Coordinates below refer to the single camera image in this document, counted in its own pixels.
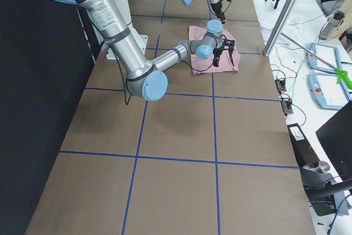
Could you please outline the brown table cover mat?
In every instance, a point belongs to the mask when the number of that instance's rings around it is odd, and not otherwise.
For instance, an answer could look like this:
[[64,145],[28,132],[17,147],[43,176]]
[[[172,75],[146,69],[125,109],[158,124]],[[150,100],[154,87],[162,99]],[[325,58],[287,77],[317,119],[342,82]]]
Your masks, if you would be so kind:
[[99,56],[27,234],[314,234],[252,0],[226,4],[236,73],[167,70],[125,105]]

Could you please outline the teach pendant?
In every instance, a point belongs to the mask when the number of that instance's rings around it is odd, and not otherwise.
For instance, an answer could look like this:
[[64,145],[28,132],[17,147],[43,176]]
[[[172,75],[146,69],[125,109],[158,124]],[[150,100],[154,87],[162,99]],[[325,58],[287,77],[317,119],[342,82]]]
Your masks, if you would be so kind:
[[[322,45],[314,42],[308,44],[307,49],[311,50],[313,53],[321,57],[326,62],[338,67],[339,69],[346,70],[351,73],[351,62],[347,60],[341,60],[339,50],[334,46]],[[308,64],[311,69],[319,70],[328,74],[335,74],[332,68],[328,67],[326,64],[318,61],[316,58],[307,54]]]
[[333,74],[309,74],[310,90],[319,108],[338,111],[351,101],[346,85],[337,83],[337,79]]

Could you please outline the black monitor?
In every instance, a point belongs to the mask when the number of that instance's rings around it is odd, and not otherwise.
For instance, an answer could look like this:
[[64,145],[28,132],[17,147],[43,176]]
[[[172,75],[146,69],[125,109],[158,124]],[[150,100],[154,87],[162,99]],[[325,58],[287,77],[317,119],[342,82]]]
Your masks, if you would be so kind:
[[316,131],[317,138],[338,175],[351,178],[351,102]]

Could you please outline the water bottle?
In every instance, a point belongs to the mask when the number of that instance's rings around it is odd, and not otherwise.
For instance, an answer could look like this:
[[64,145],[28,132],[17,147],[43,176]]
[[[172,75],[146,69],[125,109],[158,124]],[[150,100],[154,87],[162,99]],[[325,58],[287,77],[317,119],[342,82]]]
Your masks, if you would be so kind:
[[319,39],[328,40],[332,36],[334,30],[341,24],[344,17],[345,17],[345,14],[342,11],[339,10],[335,12],[327,20],[327,24],[324,26],[322,32],[320,33]]

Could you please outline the metal reacher grabber tool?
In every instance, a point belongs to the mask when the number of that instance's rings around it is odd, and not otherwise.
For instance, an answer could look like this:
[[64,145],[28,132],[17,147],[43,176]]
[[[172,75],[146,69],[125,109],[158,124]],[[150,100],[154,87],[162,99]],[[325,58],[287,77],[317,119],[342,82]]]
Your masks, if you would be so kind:
[[287,36],[285,33],[281,32],[281,35],[283,37],[285,37],[286,39],[288,39],[289,41],[291,41],[293,44],[295,44],[295,45],[299,46],[300,48],[302,48],[304,51],[306,51],[308,54],[310,54],[311,56],[316,58],[318,61],[321,61],[322,63],[326,64],[328,67],[332,68],[333,71],[338,76],[337,83],[340,83],[341,81],[343,81],[348,89],[350,89],[350,90],[352,89],[352,83],[351,83],[351,80],[348,77],[348,72],[346,70],[342,70],[342,69],[339,69],[338,67],[334,67],[334,65],[326,62],[321,57],[319,57],[318,55],[313,53],[311,50],[305,48],[303,45],[299,44],[298,42],[293,40],[291,37]]

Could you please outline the aluminium frame post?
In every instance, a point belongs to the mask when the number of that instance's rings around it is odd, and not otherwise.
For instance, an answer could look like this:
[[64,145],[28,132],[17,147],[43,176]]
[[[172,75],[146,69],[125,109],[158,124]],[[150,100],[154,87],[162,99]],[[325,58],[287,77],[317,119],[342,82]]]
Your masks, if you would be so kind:
[[283,8],[282,8],[282,11],[277,19],[277,22],[272,30],[272,33],[270,34],[269,36],[269,39],[265,45],[265,48],[263,50],[263,55],[264,56],[269,56],[276,41],[277,41],[277,38],[279,37],[279,35],[281,34],[286,22],[287,22],[287,19],[293,9],[293,7],[295,6],[295,3],[296,3],[297,0],[286,0]]

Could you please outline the black box device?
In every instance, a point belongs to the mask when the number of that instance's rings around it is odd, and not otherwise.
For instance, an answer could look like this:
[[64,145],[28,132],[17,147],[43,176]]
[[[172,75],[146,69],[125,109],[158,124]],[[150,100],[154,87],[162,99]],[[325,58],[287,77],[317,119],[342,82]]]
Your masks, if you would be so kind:
[[314,149],[297,123],[287,125],[295,158],[299,167],[319,162]]

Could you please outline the teach pendant near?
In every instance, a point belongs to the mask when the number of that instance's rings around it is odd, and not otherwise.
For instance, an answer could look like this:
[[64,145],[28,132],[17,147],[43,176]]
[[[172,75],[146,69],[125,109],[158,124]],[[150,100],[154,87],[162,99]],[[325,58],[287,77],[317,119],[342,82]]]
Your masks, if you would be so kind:
[[333,74],[309,74],[310,90],[319,108],[338,111],[351,101],[346,85],[337,83],[337,79]]

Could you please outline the orange connector block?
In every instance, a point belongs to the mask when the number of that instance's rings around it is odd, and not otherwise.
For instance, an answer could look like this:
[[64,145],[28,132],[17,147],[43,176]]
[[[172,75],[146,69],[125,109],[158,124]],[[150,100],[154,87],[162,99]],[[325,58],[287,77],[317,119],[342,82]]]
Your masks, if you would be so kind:
[[276,79],[274,82],[277,88],[283,113],[287,117],[288,115],[293,114],[293,110],[292,110],[293,103],[292,103],[291,97],[287,94],[285,79],[284,78]]

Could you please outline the teach pendant far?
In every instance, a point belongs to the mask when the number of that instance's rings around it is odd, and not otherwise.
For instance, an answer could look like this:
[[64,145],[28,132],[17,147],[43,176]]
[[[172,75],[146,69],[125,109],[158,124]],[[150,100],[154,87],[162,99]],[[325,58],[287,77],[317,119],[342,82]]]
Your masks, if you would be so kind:
[[[351,62],[347,60],[341,60],[339,50],[334,46],[322,45],[314,42],[308,44],[307,49],[311,50],[313,53],[321,57],[326,62],[338,67],[339,69],[346,70],[351,73]],[[308,64],[311,69],[319,70],[328,74],[335,74],[332,68],[328,67],[326,64],[318,61],[316,58],[307,54]]]

